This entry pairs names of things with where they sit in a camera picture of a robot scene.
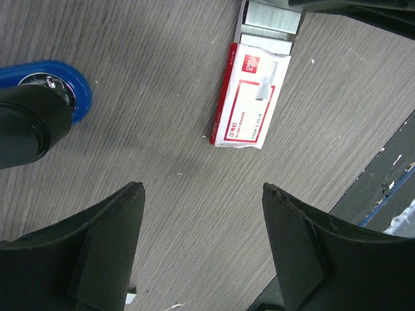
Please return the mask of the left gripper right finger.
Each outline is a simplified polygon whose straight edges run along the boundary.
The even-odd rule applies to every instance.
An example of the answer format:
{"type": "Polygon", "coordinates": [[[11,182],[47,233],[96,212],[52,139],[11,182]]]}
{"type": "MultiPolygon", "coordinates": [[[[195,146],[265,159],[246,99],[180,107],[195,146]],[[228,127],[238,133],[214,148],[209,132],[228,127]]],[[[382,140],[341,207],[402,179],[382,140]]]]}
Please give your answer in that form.
{"type": "Polygon", "coordinates": [[[265,183],[263,214],[286,310],[413,310],[414,240],[351,224],[265,183]]]}

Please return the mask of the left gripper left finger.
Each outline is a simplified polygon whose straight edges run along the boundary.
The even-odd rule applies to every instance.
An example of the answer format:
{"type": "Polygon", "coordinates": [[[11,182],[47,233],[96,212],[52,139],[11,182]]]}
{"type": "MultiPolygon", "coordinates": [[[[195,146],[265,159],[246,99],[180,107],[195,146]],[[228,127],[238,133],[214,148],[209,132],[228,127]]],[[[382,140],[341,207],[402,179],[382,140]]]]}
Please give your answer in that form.
{"type": "Polygon", "coordinates": [[[2,310],[123,310],[145,189],[131,182],[101,202],[1,242],[2,310]]]}

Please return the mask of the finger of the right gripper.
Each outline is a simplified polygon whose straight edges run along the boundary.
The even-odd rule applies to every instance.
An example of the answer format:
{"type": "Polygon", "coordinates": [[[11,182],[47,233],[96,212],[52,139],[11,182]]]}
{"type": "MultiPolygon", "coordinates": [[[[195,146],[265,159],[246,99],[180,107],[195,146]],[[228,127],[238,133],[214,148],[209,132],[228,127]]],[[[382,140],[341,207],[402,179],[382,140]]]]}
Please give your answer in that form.
{"type": "Polygon", "coordinates": [[[289,1],[305,12],[346,16],[391,33],[414,39],[414,0],[289,1]]]}

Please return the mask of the red white staple box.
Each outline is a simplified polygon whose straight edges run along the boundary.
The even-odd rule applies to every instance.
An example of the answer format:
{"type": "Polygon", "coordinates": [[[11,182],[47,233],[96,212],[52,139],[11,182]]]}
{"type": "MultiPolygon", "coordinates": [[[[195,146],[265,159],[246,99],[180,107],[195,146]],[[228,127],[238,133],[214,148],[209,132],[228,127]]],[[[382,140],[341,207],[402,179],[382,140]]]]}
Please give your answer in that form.
{"type": "Polygon", "coordinates": [[[287,41],[241,34],[247,5],[243,1],[230,45],[209,142],[215,147],[263,147],[303,21],[288,1],[255,1],[302,14],[296,34],[287,41]]]}

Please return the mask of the blue black stapler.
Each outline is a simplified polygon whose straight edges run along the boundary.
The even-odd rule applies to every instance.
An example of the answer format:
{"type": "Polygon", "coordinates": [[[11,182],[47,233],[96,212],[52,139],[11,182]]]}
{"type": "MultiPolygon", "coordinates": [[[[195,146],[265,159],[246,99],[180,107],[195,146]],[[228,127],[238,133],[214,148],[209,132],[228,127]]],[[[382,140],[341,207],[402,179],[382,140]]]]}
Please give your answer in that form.
{"type": "Polygon", "coordinates": [[[91,88],[74,67],[55,60],[1,68],[1,168],[41,159],[81,121],[91,88]]]}

